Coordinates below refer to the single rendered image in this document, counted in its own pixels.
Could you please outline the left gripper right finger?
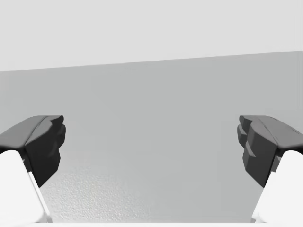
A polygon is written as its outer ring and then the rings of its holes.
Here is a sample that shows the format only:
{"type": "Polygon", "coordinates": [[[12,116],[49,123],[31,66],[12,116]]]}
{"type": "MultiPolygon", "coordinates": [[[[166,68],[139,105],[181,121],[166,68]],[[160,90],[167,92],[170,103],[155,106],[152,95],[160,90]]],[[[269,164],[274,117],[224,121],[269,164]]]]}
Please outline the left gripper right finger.
{"type": "Polygon", "coordinates": [[[239,120],[245,170],[263,187],[252,219],[303,224],[303,134],[270,116],[241,115],[239,120]]]}

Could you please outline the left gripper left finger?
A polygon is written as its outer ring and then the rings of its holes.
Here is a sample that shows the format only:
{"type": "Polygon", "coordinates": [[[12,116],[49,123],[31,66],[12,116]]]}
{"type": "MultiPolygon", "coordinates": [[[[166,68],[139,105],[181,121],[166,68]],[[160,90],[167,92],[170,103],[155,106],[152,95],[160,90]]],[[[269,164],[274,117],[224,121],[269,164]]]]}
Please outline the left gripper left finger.
{"type": "Polygon", "coordinates": [[[0,224],[53,221],[40,187],[58,170],[63,121],[33,116],[0,133],[0,224]]]}

